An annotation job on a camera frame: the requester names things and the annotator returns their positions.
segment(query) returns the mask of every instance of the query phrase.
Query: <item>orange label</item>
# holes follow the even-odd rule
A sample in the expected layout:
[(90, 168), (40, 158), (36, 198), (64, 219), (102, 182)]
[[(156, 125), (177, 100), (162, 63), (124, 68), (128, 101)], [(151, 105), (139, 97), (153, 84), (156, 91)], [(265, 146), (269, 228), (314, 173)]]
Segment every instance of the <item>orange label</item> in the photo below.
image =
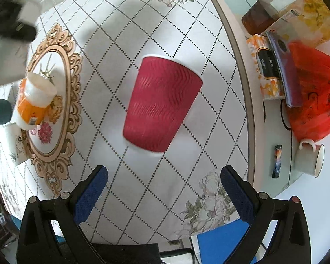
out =
[(20, 91), (18, 95), (18, 101), (16, 103), (17, 111), (21, 115), (21, 118), (29, 125), (39, 125), (44, 119), (46, 108), (36, 107), (30, 104), (27, 100), (24, 90), (26, 85), (26, 79), (23, 79), (20, 84)]

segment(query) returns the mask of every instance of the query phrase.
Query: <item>phone camera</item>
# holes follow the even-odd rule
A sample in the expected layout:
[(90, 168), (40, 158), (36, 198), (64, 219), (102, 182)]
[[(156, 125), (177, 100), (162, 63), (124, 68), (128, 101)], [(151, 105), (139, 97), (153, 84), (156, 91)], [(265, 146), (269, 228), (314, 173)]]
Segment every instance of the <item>phone camera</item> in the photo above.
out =
[(285, 43), (282, 40), (278, 40), (277, 42), (278, 42), (280, 48), (282, 49), (282, 51), (287, 52), (287, 47), (286, 47)]

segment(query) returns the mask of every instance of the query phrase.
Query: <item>white tablecloth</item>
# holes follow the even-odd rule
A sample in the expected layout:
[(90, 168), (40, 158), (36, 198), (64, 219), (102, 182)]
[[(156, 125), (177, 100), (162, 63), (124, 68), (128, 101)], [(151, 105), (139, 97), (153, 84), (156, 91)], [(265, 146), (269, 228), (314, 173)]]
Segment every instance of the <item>white tablecloth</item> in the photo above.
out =
[[(37, 27), (31, 65), (33, 53), (40, 57), (44, 48), (54, 45), (60, 49), (50, 53), (50, 65), (55, 63), (60, 73), (64, 63), (55, 59), (62, 48), (66, 61), (71, 63), (70, 55), (75, 54), (73, 62), (82, 67), (71, 69), (65, 63), (71, 78), (59, 89), (60, 107), (55, 104), (44, 125), (28, 133), (45, 157), (36, 154), (12, 167), (0, 144), (0, 188), (15, 217), (22, 218), (30, 196), (44, 200), (72, 191), (102, 164), (108, 168), (108, 184), (81, 224), (93, 242), (174, 240), (238, 218), (220, 184), (220, 169), (230, 164), (247, 178), (244, 95), (230, 42), (210, 0), (66, 0), (42, 14)], [(72, 37), (64, 43), (59, 39), (66, 30)], [(122, 139), (127, 106), (146, 54), (179, 59), (204, 80), (170, 147), (160, 156), (133, 150)], [(48, 55), (39, 61), (43, 69), (47, 59)], [(37, 64), (34, 72), (39, 72)], [(64, 80), (57, 76), (52, 78), (55, 83)], [(15, 97), (17, 85), (11, 87), (0, 87), (0, 98)], [(67, 133), (59, 135), (63, 122)], [(49, 157), (60, 142), (68, 148), (60, 148), (56, 159)], [(64, 165), (59, 167), (57, 160)], [(61, 234), (57, 222), (53, 227)]]

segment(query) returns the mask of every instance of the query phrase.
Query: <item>red plastic bag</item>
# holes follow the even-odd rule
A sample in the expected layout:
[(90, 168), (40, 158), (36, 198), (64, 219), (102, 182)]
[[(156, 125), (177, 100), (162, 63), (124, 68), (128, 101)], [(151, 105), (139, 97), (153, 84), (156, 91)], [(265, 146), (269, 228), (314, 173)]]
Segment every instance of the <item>red plastic bag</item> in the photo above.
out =
[(289, 43), (302, 89), (303, 106), (287, 108), (298, 141), (330, 134), (330, 56), (301, 42)]

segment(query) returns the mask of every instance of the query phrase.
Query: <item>orange and white cup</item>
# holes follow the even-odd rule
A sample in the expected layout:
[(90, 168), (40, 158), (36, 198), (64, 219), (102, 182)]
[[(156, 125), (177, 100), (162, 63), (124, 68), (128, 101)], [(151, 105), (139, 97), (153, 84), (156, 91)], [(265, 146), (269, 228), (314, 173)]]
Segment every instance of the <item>orange and white cup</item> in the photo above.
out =
[(32, 130), (41, 124), (54, 96), (56, 87), (46, 78), (33, 72), (22, 80), (12, 114), (12, 122), (23, 130)]

